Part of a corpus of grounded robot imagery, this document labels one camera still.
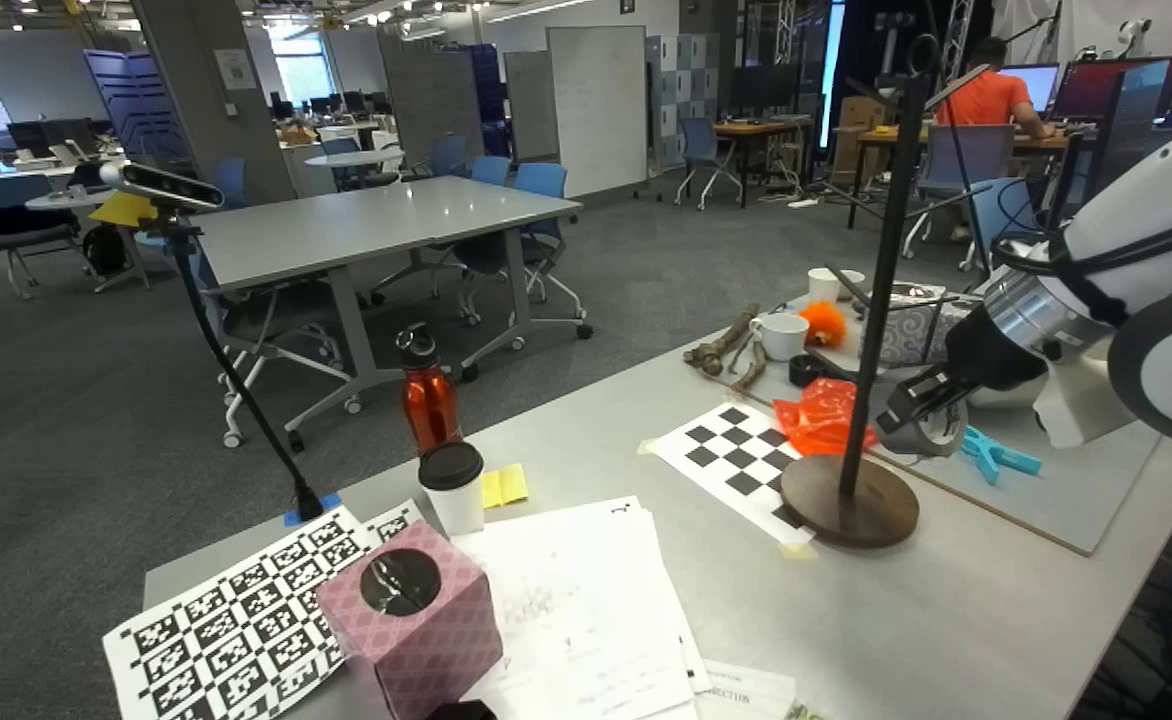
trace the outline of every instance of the metal pole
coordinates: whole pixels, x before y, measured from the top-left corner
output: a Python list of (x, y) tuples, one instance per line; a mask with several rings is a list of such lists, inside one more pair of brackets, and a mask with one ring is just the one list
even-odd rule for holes
[(857, 481), (862, 481), (865, 426), (867, 426), (867, 413), (871, 413), (871, 381), (877, 381), (880, 345), (890, 332), (892, 284), (898, 284), (898, 265), (902, 265), (904, 226), (910, 226), (911, 173), (921, 160), (921, 120), (924, 120), (924, 77), (910, 77), (904, 97), (902, 97), (902, 141), (898, 141), (898, 156), (892, 156), (892, 192), (890, 192), (890, 213), (880, 222), (880, 249), (877, 249), (877, 270), (871, 270), (867, 326), (865, 326), (865, 345), (862, 345), (854, 435), (848, 435), (848, 454), (840, 462), (840, 494), (845, 499), (857, 494)]

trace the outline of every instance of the column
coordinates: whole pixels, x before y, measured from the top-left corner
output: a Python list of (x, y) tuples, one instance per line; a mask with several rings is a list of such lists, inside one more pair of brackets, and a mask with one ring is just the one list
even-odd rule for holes
[(247, 204), (291, 200), (237, 0), (131, 0), (196, 173), (244, 160)]

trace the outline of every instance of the round base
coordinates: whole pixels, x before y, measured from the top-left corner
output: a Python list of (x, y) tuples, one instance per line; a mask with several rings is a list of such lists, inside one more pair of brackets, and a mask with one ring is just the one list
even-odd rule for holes
[(840, 494), (840, 458), (794, 458), (779, 481), (784, 504), (830, 543), (890, 546), (911, 536), (911, 489), (871, 458), (862, 462), (857, 494)]

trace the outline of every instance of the box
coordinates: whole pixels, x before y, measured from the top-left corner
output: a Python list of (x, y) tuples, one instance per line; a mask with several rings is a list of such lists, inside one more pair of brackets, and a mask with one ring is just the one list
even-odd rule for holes
[(412, 525), (315, 586), (374, 720), (429, 720), (499, 657), (490, 577)]

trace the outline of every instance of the person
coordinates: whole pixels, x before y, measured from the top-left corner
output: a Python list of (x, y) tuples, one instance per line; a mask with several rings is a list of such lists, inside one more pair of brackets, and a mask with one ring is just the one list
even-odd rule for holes
[(1028, 101), (1028, 85), (1022, 77), (1000, 77), (996, 67), (1007, 61), (1007, 38), (994, 36), (976, 44), (970, 67), (988, 63), (976, 81), (958, 89), (940, 107), (937, 122), (953, 126), (1016, 126), (1026, 135), (1041, 135), (1041, 114)]

